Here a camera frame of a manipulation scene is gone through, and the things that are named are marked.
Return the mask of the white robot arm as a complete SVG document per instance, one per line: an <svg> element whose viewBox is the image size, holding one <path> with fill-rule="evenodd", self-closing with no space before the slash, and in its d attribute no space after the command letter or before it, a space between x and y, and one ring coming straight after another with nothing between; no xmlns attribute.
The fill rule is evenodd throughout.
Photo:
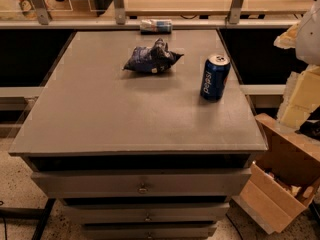
<svg viewBox="0 0 320 240"><path fill-rule="evenodd" d="M320 65L320 0L316 0L299 23L296 57L307 64Z"/></svg>

